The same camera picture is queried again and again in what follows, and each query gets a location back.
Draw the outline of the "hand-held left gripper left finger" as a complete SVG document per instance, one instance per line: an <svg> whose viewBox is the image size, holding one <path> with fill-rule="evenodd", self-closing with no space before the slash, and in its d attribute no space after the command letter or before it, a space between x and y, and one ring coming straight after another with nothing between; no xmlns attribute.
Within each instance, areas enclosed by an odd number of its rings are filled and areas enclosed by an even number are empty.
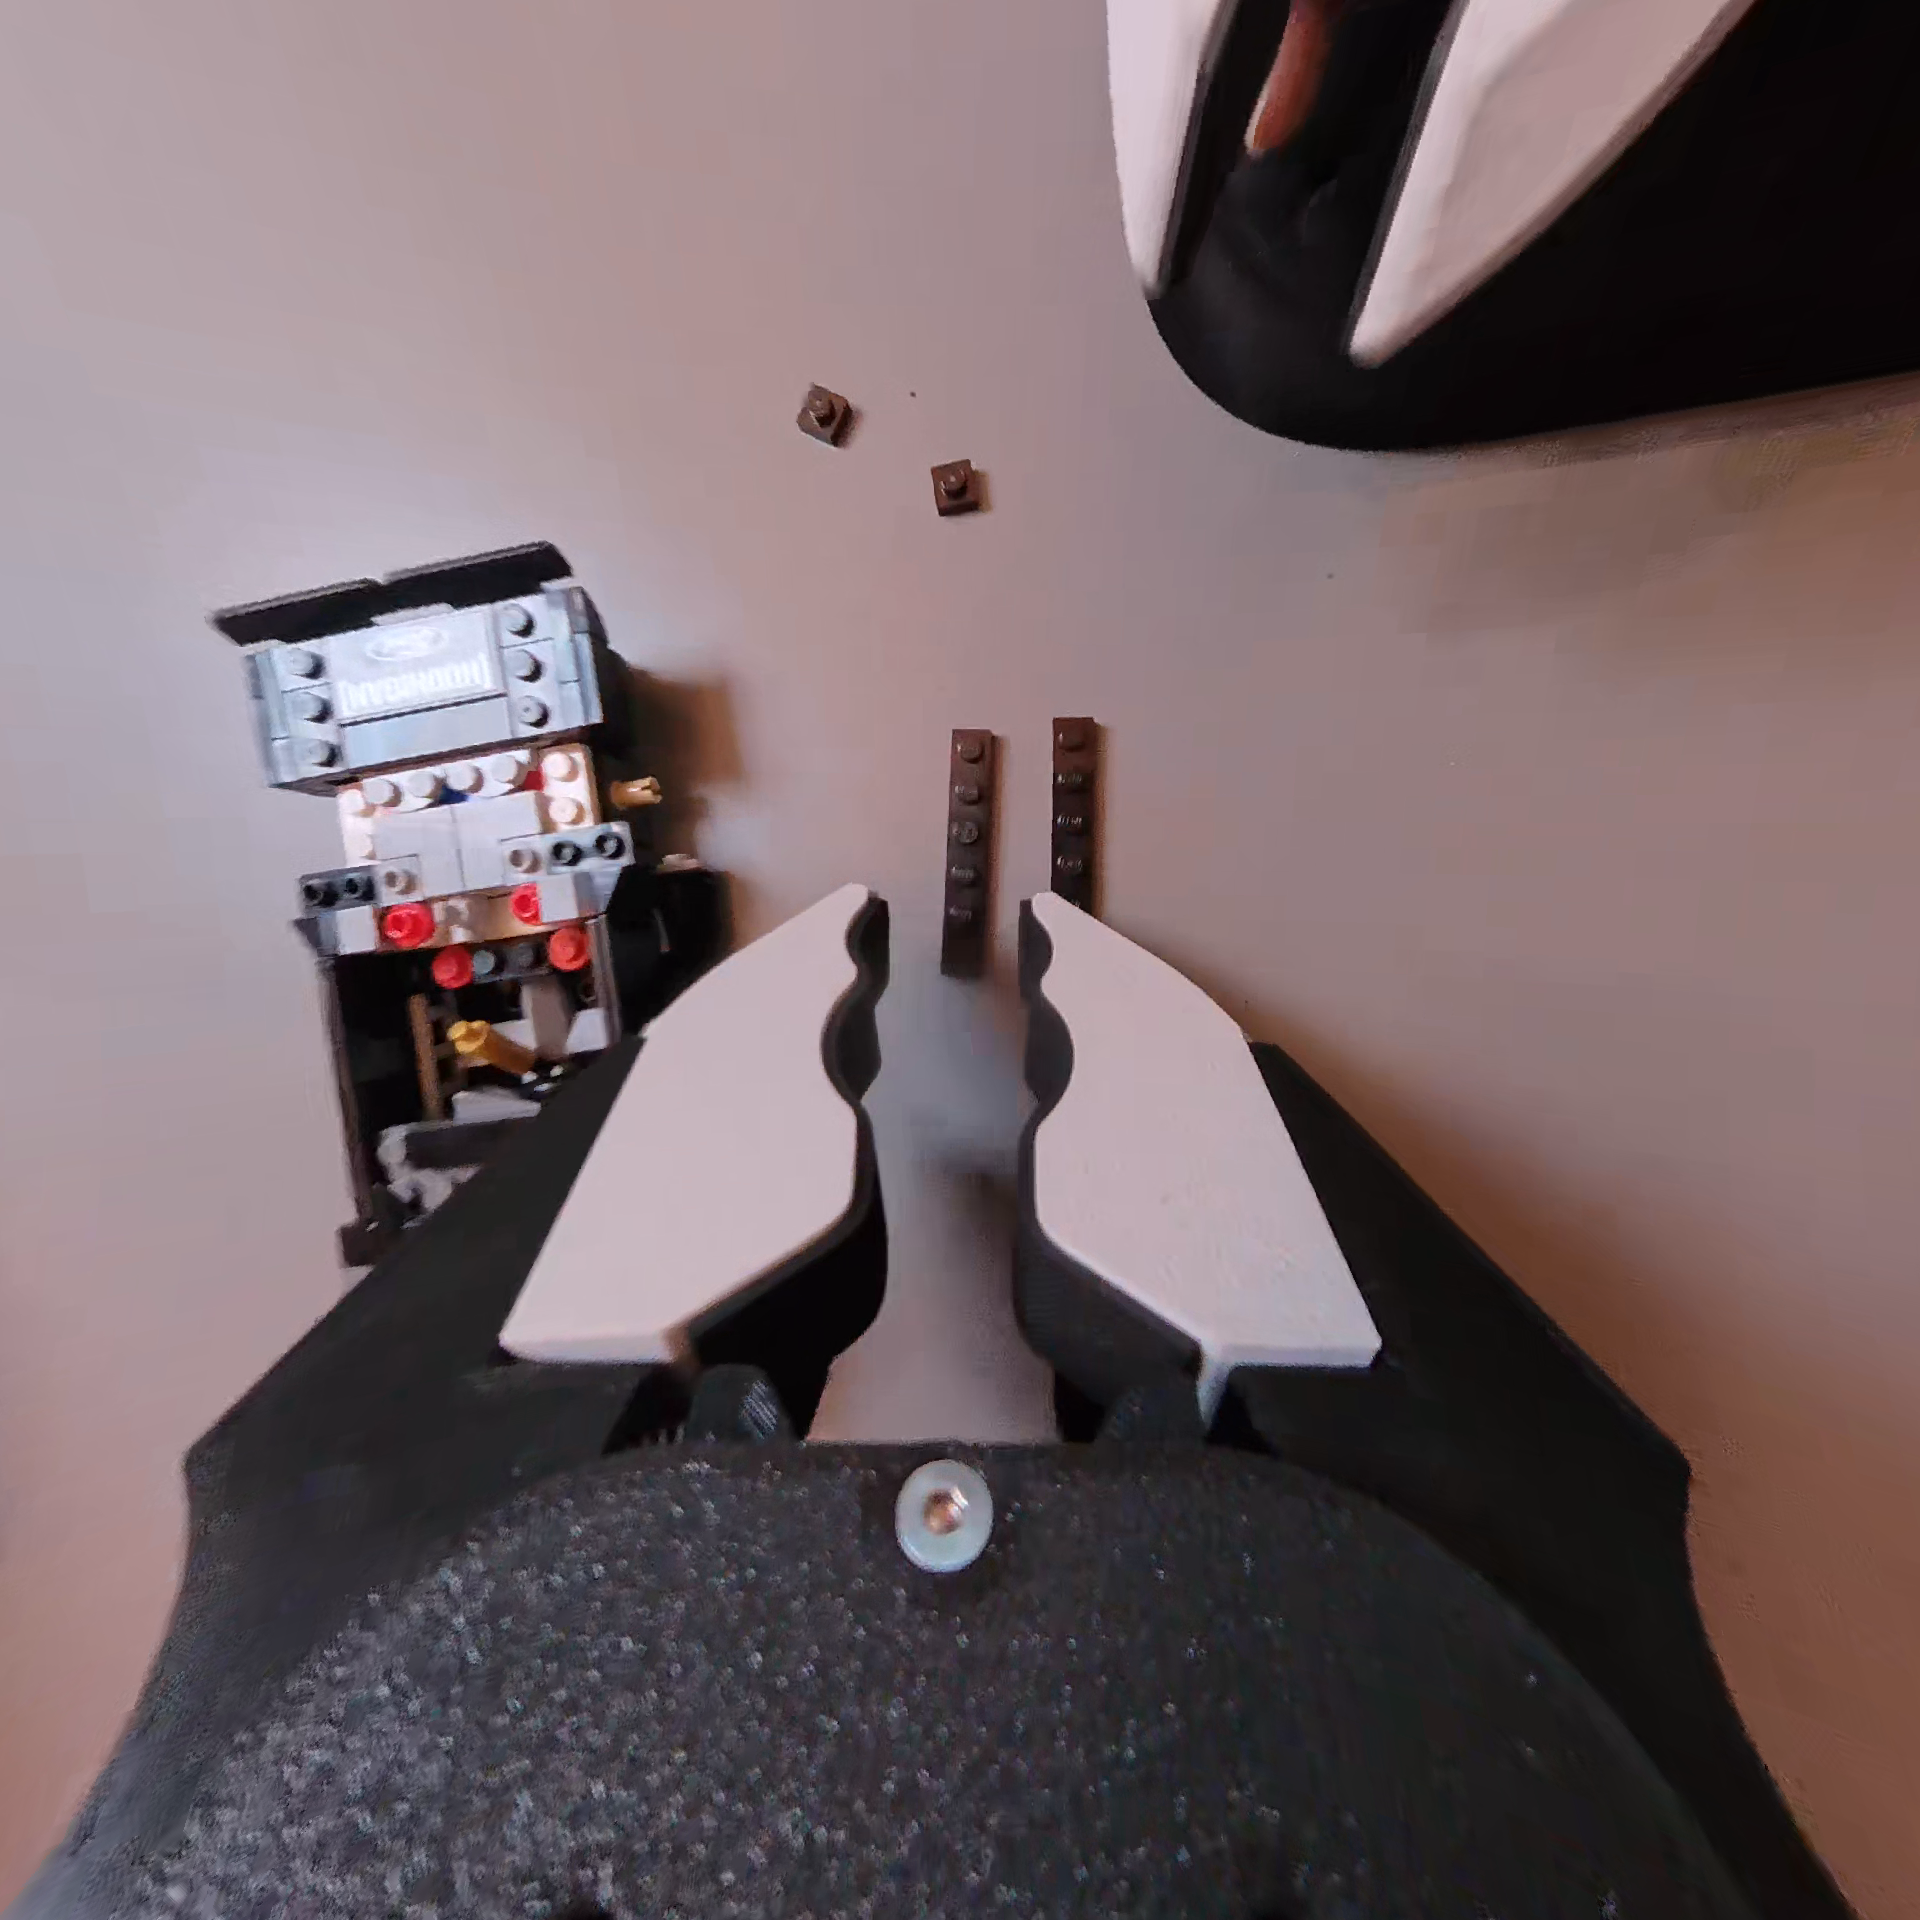
<svg viewBox="0 0 1920 1920"><path fill-rule="evenodd" d="M887 902L849 882L647 1023L514 1301L520 1359L672 1363L873 1199Z"/></svg>

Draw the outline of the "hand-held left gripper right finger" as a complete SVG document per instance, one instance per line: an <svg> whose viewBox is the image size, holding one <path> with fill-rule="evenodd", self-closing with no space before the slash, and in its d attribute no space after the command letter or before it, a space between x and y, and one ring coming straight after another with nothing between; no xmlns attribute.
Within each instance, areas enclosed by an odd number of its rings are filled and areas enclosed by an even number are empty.
<svg viewBox="0 0 1920 1920"><path fill-rule="evenodd" d="M1097 1405L1178 1376L1366 1371L1382 1334L1241 1026L1057 893L1022 904L1016 1308Z"/></svg>

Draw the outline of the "person's right hand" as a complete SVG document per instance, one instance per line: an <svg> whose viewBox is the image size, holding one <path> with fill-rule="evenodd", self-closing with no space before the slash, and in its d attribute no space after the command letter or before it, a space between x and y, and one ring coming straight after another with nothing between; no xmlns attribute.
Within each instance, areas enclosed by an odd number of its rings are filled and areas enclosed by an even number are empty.
<svg viewBox="0 0 1920 1920"><path fill-rule="evenodd" d="M1322 88L1342 3L1290 3L1278 50L1243 133L1243 152L1282 150L1306 126Z"/></svg>

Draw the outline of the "black long lego plate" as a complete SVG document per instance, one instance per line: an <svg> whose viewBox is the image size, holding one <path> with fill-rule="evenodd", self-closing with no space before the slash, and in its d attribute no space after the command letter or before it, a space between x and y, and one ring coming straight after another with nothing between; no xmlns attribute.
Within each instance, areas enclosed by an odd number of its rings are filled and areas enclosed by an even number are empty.
<svg viewBox="0 0 1920 1920"><path fill-rule="evenodd" d="M996 836L996 734L951 731L946 772L942 973L979 979L992 938L992 855Z"/></svg>
<svg viewBox="0 0 1920 1920"><path fill-rule="evenodd" d="M1048 884L1058 898L1097 917L1103 726L1090 715L1057 715L1049 738Z"/></svg>

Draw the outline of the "black lego car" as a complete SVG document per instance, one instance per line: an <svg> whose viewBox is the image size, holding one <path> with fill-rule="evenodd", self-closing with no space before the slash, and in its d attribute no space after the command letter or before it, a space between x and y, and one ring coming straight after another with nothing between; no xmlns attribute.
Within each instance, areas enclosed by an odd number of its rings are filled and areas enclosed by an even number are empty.
<svg viewBox="0 0 1920 1920"><path fill-rule="evenodd" d="M219 608L267 784L343 853L297 882L371 1267L721 955L662 850L638 682L546 542Z"/></svg>

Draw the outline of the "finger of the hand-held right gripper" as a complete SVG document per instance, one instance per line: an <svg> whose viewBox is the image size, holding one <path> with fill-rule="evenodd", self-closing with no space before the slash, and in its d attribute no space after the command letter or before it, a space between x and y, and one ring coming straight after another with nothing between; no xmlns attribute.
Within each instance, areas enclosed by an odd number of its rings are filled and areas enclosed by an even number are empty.
<svg viewBox="0 0 1920 1920"><path fill-rule="evenodd" d="M1747 3L1460 3L1428 59L1348 332L1379 368L1537 240Z"/></svg>
<svg viewBox="0 0 1920 1920"><path fill-rule="evenodd" d="M1106 3L1121 226L1146 296L1160 296L1168 284L1198 119L1238 10Z"/></svg>

